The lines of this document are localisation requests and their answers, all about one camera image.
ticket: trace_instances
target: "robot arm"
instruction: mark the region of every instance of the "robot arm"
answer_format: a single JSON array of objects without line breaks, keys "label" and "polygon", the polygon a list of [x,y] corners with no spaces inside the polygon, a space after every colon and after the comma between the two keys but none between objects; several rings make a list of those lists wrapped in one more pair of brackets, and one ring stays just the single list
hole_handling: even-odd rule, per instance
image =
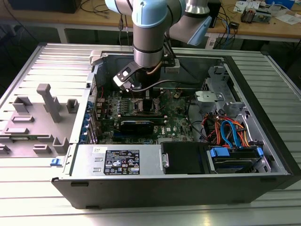
[{"label": "robot arm", "polygon": [[116,84],[129,91],[133,85],[128,80],[134,73],[138,72],[141,78],[160,65],[165,34],[176,40],[198,45],[211,23],[207,1],[105,0],[109,9],[132,16],[134,22],[135,62],[114,77]]}]

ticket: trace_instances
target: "circuit board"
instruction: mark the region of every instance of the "circuit board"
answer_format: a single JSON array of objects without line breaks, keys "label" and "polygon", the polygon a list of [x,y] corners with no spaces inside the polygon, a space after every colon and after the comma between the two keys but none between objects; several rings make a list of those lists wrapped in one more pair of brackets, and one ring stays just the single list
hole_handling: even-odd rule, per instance
[{"label": "circuit board", "polygon": [[[152,101],[152,111],[141,108],[143,98],[125,98],[120,93],[107,96],[99,103],[99,144],[160,144],[164,141],[193,141],[192,128],[186,119],[186,98],[176,90],[162,90]],[[151,121],[151,134],[121,134],[122,121]]]}]

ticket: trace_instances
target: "power supply label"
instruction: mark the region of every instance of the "power supply label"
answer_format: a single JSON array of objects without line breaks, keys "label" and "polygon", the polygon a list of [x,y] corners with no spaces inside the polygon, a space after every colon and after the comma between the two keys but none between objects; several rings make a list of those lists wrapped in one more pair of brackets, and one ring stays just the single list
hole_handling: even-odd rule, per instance
[{"label": "power supply label", "polygon": [[107,150],[105,154],[104,174],[140,174],[139,150]]}]

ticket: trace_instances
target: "blue cable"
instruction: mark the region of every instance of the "blue cable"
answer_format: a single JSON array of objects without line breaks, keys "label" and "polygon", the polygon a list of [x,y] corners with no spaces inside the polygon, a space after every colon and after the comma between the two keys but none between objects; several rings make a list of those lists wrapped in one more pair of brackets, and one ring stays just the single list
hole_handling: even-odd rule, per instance
[{"label": "blue cable", "polygon": [[225,47],[228,45],[228,40],[229,40],[229,35],[230,35],[230,29],[229,29],[229,25],[228,25],[227,21],[225,21],[224,19],[222,19],[222,22],[224,22],[226,24],[226,26],[227,26],[227,33],[228,33],[226,42],[225,42],[225,44],[222,47],[222,49],[225,49]]},{"label": "blue cable", "polygon": [[225,136],[224,125],[225,125],[226,123],[229,123],[229,125],[230,125],[231,128],[232,128],[232,131],[233,131],[233,138],[234,138],[234,142],[235,142],[236,147],[241,148],[242,146],[241,146],[240,141],[239,141],[239,139],[238,139],[238,137],[237,137],[235,125],[234,125],[232,122],[230,122],[229,120],[225,120],[225,121],[223,121],[222,124],[221,124],[221,135],[222,135],[223,140],[224,140],[227,144],[229,144],[230,148],[233,148],[232,143],[231,143],[231,142],[226,138],[226,136]]}]

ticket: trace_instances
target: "computer case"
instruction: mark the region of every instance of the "computer case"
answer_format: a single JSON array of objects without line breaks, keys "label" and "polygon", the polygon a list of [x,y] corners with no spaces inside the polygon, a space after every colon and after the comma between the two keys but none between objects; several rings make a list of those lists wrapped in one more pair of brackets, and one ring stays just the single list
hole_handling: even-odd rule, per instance
[{"label": "computer case", "polygon": [[216,19],[218,17],[218,13],[220,12],[221,8],[221,2],[220,0],[209,0],[208,1],[208,7],[210,9],[209,15],[212,17],[212,21],[210,24],[210,28],[213,28],[215,26]]}]

